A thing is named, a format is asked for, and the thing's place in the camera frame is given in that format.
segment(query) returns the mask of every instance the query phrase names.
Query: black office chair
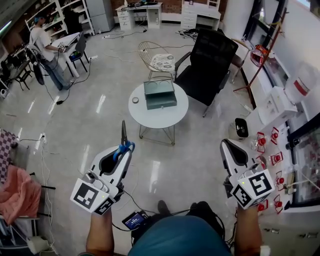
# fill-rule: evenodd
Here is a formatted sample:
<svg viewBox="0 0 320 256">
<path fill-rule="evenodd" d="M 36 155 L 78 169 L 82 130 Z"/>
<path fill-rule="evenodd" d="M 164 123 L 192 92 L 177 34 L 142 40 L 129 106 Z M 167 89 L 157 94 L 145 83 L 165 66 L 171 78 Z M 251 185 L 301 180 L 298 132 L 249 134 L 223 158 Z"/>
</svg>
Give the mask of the black office chair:
<svg viewBox="0 0 320 256">
<path fill-rule="evenodd" d="M 89 63 L 88 57 L 87 57 L 87 55 L 85 53 L 85 49 L 86 49 L 86 39 L 85 39 L 84 33 L 82 32 L 80 34 L 79 40 L 78 40 L 78 42 L 76 43 L 76 46 L 75 46 L 75 50 L 77 52 L 79 52 L 80 54 L 78 54 L 76 56 L 76 58 L 70 58 L 70 57 L 69 58 L 72 61 L 72 63 L 73 63 L 75 68 L 77 68 L 76 65 L 75 65 L 75 61 L 80 60 L 85 72 L 88 72 L 87 69 L 86 69 L 86 66 L 84 65 L 84 63 L 83 63 L 83 61 L 81 59 L 81 57 L 84 55 L 86 61 Z M 69 71 L 70 71 L 71 75 L 74 76 L 74 74 L 72 73 L 72 71 L 70 69 L 69 64 L 68 63 L 66 63 L 66 64 L 67 64 L 67 66 L 69 68 Z"/>
<path fill-rule="evenodd" d="M 181 63 L 190 56 L 191 65 L 175 79 L 185 93 L 205 104 L 207 111 L 216 94 L 222 90 L 230 75 L 229 66 L 238 45 L 218 31 L 201 29 L 192 52 L 188 52 L 175 64 L 175 74 Z"/>
</svg>

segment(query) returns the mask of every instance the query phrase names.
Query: pink cloth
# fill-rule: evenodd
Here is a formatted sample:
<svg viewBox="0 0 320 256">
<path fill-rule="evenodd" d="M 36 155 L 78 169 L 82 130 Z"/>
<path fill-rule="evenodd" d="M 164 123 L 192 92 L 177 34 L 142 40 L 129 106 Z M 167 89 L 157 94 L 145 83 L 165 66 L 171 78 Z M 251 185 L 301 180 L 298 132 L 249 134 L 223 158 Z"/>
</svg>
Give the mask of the pink cloth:
<svg viewBox="0 0 320 256">
<path fill-rule="evenodd" d="M 7 179 L 0 191 L 0 213 L 11 225 L 18 217 L 36 218 L 41 185 L 21 168 L 9 165 Z"/>
</svg>

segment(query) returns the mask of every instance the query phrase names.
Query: white desk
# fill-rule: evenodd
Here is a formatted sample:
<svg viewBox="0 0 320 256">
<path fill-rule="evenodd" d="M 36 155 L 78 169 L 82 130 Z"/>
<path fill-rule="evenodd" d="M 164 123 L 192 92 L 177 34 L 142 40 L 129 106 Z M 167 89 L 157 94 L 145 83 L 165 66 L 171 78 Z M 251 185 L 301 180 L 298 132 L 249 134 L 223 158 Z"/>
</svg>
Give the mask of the white desk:
<svg viewBox="0 0 320 256">
<path fill-rule="evenodd" d="M 57 40 L 55 40 L 53 43 L 52 43 L 52 46 L 54 47 L 58 47 L 58 45 L 60 43 L 63 43 L 65 46 L 69 46 L 71 45 L 76 39 L 79 38 L 79 32 L 77 33 L 74 33 L 74 34 L 70 34 L 70 35 L 67 35 L 65 37 L 62 37 L 62 38 L 59 38 Z M 66 52 L 64 53 L 59 53 L 60 55 L 63 56 L 63 59 L 69 64 L 69 67 L 72 71 L 72 73 L 75 75 L 75 77 L 79 77 L 79 73 L 77 72 L 75 66 L 72 64 L 72 61 L 70 60 L 69 56 L 75 51 L 75 47 L 76 45 L 73 45 L 72 47 L 68 48 Z"/>
<path fill-rule="evenodd" d="M 117 11 L 121 30 L 132 30 L 135 27 L 135 10 L 146 10 L 148 29 L 160 29 L 162 21 L 162 2 L 155 5 L 143 5 L 130 8 L 122 5 L 115 10 Z"/>
<path fill-rule="evenodd" d="M 200 16 L 212 18 L 207 20 Z M 185 30 L 195 29 L 197 23 L 202 25 L 211 26 L 213 30 L 218 30 L 221 13 L 218 8 L 209 8 L 207 4 L 196 3 L 193 5 L 189 2 L 182 4 L 181 12 L 181 28 Z"/>
<path fill-rule="evenodd" d="M 129 97 L 129 112 L 134 120 L 140 124 L 139 137 L 143 138 L 143 135 L 149 129 L 163 129 L 165 134 L 171 141 L 171 144 L 175 144 L 175 124 L 177 124 L 187 113 L 189 107 L 188 96 L 185 91 L 177 84 L 173 84 L 174 94 L 176 97 L 176 106 L 157 108 L 157 109 L 147 109 L 147 103 L 145 98 L 144 84 L 139 85 Z M 133 103 L 133 97 L 139 99 L 138 103 Z M 165 128 L 173 126 L 173 138 L 171 138 Z"/>
</svg>

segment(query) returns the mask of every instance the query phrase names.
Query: jeans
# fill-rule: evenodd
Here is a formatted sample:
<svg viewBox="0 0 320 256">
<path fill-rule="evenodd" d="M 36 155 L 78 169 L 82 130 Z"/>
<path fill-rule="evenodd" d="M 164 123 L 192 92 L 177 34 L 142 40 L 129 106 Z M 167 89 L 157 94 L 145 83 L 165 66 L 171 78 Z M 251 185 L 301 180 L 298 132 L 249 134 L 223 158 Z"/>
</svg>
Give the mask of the jeans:
<svg viewBox="0 0 320 256">
<path fill-rule="evenodd" d="M 216 219 L 216 214 L 211 210 L 207 202 L 201 201 L 197 203 L 195 209 L 191 209 L 186 215 L 196 216 L 205 220 L 218 234 L 221 238 L 224 239 L 224 229 L 218 223 Z M 147 223 L 144 226 L 139 227 L 138 229 L 131 232 L 131 237 L 133 238 L 133 244 L 135 244 L 140 237 L 151 228 L 156 222 L 162 220 L 163 218 L 170 217 L 172 215 L 162 215 L 155 214 L 147 220 Z"/>
<path fill-rule="evenodd" d="M 69 83 L 64 78 L 64 72 L 60 67 L 58 60 L 53 58 L 52 61 L 48 61 L 43 59 L 41 63 L 44 65 L 45 71 L 48 72 L 49 76 L 51 77 L 53 83 L 58 88 L 59 91 L 62 89 L 68 90 Z"/>
</svg>

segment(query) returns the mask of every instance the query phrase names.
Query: round white table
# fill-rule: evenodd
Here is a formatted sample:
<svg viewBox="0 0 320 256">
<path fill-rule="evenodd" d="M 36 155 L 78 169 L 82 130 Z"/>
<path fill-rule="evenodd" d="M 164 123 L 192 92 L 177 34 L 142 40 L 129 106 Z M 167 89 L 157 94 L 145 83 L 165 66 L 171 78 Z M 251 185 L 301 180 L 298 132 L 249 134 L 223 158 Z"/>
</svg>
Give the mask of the round white table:
<svg viewBox="0 0 320 256">
<path fill-rule="evenodd" d="M 133 119 L 140 124 L 139 137 L 149 129 L 163 129 L 164 133 L 170 139 L 171 144 L 175 144 L 175 124 L 177 124 L 187 113 L 189 107 L 188 96 L 185 91 L 177 84 L 173 83 L 174 94 L 176 97 L 176 106 L 169 106 L 157 109 L 147 109 L 144 84 L 139 85 L 130 95 L 129 112 Z M 138 103 L 133 103 L 132 99 L 137 97 Z M 170 127 L 173 126 L 173 137 L 170 134 Z"/>
</svg>

